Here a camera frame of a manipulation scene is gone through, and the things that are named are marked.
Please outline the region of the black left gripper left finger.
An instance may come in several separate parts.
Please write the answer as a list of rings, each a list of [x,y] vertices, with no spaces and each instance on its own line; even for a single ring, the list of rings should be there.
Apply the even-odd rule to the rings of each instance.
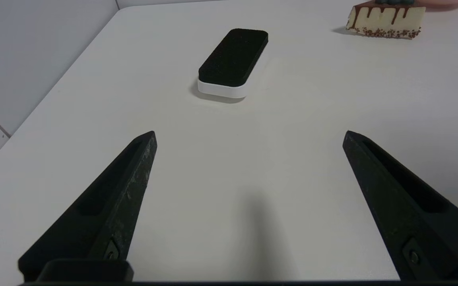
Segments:
[[[131,282],[127,256],[157,151],[142,134],[18,259],[24,282]]]

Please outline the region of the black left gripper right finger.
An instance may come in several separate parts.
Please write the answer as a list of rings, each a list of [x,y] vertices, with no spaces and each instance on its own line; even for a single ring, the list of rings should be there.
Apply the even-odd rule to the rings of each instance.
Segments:
[[[458,281],[458,207],[371,139],[342,148],[402,281]]]

